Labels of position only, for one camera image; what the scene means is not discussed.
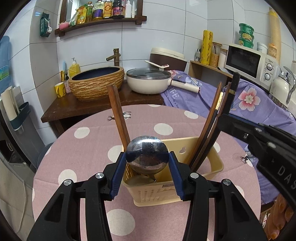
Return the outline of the dark chopstick gold band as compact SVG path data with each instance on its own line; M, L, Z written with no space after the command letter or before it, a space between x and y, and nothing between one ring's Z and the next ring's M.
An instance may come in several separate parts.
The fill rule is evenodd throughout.
M216 106L217 114L214 116L213 125L211 126L210 131L208 132L207 138L199 152L194 164L190 167L192 171L197 171L207 155L209 154L210 149L213 147L214 143L216 142L218 136L220 135L220 128L218 127L218 120L222 114L228 114L232 102L234 101L234 97L236 94L236 90L239 84L240 74L235 72L232 77L232 81L229 82L226 86L224 92L220 93L219 102Z

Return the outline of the woven pattern basin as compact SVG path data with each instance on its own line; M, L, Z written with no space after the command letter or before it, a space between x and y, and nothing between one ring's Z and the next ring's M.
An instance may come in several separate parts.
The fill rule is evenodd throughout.
M72 94L80 101L93 101L108 95L107 86L121 88L125 77L122 67L103 67L83 71L69 80Z

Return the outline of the stack green instant bowls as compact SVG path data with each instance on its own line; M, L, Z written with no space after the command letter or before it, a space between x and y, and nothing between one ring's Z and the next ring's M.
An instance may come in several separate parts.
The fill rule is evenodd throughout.
M254 28L245 23L239 24L239 40L238 44L244 47L253 48L254 44Z

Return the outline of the dark wooden counter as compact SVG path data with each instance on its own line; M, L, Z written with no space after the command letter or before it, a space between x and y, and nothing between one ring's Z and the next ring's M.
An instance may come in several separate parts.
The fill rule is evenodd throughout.
M145 95L131 90L125 82L119 90L121 105L164 104L160 94ZM41 117L43 123L49 123L56 137L84 118L110 109L109 97L94 101L79 101L72 93L56 98Z

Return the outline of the brass faucet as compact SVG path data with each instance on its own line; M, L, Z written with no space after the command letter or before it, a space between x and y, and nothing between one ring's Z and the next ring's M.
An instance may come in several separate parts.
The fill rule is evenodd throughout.
M114 66L119 66L119 58L121 54L119 48L113 49L113 55L106 58L106 61L114 60Z

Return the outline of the yellow mug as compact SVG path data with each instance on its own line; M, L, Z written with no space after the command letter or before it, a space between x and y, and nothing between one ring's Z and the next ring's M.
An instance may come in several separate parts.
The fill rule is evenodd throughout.
M66 88L64 82L60 82L55 85L55 92L59 98L64 97L66 95Z

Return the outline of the white microwave oven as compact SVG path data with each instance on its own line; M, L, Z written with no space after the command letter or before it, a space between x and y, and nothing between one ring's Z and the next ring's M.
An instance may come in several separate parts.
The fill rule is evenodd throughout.
M237 44L229 45L225 68L238 72L266 92L270 91L273 80L280 73L274 57Z

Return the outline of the white kettle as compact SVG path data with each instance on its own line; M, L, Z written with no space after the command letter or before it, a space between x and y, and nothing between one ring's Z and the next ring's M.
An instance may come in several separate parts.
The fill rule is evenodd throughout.
M295 75L284 66L286 72L282 71L271 84L270 96L272 101L286 110L295 107Z

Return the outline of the brown white rice cooker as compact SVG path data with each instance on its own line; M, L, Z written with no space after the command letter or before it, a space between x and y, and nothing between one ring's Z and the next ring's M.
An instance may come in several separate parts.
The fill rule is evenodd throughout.
M187 65L187 60L182 53L160 47L152 48L149 61L159 66L169 65L167 70L180 70L183 72Z

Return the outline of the green hanging packet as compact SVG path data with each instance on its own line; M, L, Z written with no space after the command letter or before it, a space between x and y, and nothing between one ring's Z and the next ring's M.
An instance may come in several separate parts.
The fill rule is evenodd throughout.
M41 37L49 37L52 32L52 27L50 25L49 14L42 13L42 17L40 19L40 36Z

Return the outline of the wooden framed mirror shelf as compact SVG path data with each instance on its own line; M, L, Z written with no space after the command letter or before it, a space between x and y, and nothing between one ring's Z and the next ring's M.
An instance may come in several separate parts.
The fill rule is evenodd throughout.
M124 17L113 19L111 1L99 1L98 9L95 9L95 4L89 1L88 3L76 9L75 15L72 17L70 22L67 22L66 12L68 9L68 4L67 1L62 1L59 28L55 30L55 35L62 37L66 32L108 23L134 22L135 24L140 25L142 22L147 20L147 17L142 14L142 8L143 1L137 1L136 15L129 18Z

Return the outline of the brown wooden chopstick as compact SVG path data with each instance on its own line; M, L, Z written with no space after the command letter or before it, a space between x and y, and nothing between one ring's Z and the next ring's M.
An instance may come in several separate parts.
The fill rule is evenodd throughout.
M118 88L115 85L109 85L107 86L107 91L108 91L108 96L109 96L112 112L114 115L114 119L116 122L117 130L118 130L124 151L126 151L126 148L130 143L130 136L128 134L127 126L123 116Z
M216 106L219 102L221 89L222 89L222 82L219 82L213 102L212 102L212 105L211 105L211 108L210 108L210 111L209 111L209 114L206 119L206 122L203 126L203 129L202 129L198 139L197 139L197 143L192 151L192 154L190 155L189 162L188 162L189 167L191 167L194 164L194 162L195 162L199 152L201 151L201 148L203 147L203 144L207 138L208 132L210 131L211 126L213 125L212 122L214 120L215 114L217 114Z

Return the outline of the cream pan with lid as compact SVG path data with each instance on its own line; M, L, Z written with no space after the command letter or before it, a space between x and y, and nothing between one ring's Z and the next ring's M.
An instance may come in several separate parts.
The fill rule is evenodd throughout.
M127 83L131 90L140 94L159 94L169 86L178 87L194 93L200 91L199 86L173 80L171 73L154 68L134 68L126 72Z

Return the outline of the yellow roll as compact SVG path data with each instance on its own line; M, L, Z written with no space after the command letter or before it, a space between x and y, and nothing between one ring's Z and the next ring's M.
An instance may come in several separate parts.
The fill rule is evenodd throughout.
M213 33L211 31L204 30L202 50L201 50L201 60L200 60L201 63L204 65L210 64L212 42L213 42Z

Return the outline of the large steel spoon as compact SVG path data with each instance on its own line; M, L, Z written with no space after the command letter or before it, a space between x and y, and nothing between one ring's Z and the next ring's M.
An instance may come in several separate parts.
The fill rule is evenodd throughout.
M128 180L126 180L126 184L130 186L141 186L141 185L151 184L154 182L155 180L145 175L132 176Z

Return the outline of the tall tan paper roll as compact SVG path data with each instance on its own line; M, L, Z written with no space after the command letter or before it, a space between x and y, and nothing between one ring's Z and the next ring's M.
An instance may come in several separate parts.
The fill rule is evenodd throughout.
M268 14L270 20L270 43L268 45L268 54L271 57L274 57L279 64L281 56L280 20L276 11L271 7L269 7Z

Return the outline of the yellow soap bottle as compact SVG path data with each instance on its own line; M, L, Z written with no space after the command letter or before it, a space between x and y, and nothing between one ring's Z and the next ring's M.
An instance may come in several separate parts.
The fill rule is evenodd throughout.
M75 58L72 58L72 65L69 67L69 77L72 78L76 74L80 73L80 66L76 62Z

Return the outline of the light wooden shelf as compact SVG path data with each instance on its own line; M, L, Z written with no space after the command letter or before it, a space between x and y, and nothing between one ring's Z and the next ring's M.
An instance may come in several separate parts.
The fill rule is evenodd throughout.
M204 83L217 87L219 82L222 86L226 86L232 81L232 74L223 72L218 68L214 68L209 65L204 65L196 61L190 61L189 63L189 75Z

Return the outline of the dark soy sauce bottle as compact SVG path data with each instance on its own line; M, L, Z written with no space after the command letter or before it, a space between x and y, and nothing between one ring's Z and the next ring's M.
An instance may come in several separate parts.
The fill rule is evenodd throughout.
M125 8L122 5L122 0L114 0L112 4L112 18L124 18Z

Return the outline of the beige hanging cloth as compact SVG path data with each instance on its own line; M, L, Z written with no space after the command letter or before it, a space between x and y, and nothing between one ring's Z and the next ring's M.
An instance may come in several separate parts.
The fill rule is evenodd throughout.
M33 225L32 189L1 162L1 211L21 240L26 240Z

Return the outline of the blue water jug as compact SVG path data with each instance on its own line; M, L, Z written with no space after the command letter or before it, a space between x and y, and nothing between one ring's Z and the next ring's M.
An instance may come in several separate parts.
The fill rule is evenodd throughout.
M11 43L9 36L3 36L1 39L0 52L0 93L3 93L11 85L10 60Z

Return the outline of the small steel spoon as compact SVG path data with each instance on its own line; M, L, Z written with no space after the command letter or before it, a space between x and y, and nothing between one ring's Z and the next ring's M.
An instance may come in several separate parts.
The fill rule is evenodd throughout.
M153 136L139 136L128 144L125 157L127 163L137 173L156 180L155 174L168 164L169 152L165 143Z

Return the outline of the grey water dispenser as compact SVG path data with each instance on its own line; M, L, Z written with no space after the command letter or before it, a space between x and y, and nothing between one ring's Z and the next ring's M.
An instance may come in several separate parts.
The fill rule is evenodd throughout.
M12 89L19 114L9 120L1 102L1 151L4 157L13 164L27 164L36 172L38 157L45 145L31 120L31 107L23 100L20 87Z

